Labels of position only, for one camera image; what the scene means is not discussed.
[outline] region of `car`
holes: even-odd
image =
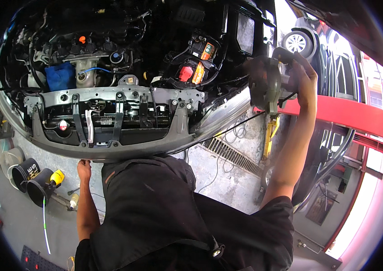
[[[0,110],[66,157],[181,151],[247,110],[274,22],[265,1],[31,1],[0,40]]]
[[[354,57],[350,48],[338,44],[343,41],[347,43],[336,31],[328,26],[323,28],[323,23],[314,17],[305,16],[297,19],[292,32],[283,38],[282,46],[290,52],[299,52],[309,60],[318,73],[318,95],[361,102]],[[317,184],[343,157],[354,134],[353,129],[316,122],[304,169],[292,196],[292,204],[298,211],[305,206]],[[264,168],[263,190],[270,182],[273,169],[274,163]]]

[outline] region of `floor drain grate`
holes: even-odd
[[[256,177],[260,178],[262,176],[263,168],[238,150],[224,143],[221,139],[213,138],[205,141],[202,145],[216,155],[225,158],[235,166],[255,175]]]

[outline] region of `car battery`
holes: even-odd
[[[184,61],[180,66],[178,78],[182,82],[200,84],[208,77],[210,69],[205,68],[199,59],[211,61],[216,56],[217,47],[215,44],[217,43],[198,32],[193,33],[192,42],[188,53],[195,58],[187,58]]]

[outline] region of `red battery terminal cover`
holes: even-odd
[[[187,82],[190,77],[193,75],[193,69],[191,67],[184,66],[179,72],[179,80],[182,82]]]

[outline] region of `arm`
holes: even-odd
[[[89,235],[100,227],[98,212],[89,189],[91,165],[89,160],[80,160],[77,164],[80,178],[79,207],[77,209],[77,234],[79,241],[89,239]]]
[[[318,75],[305,58],[300,57],[299,62],[294,60],[292,66],[298,80],[300,114],[276,161],[261,208],[279,196],[292,198],[294,186],[303,171],[313,134],[318,99]]]

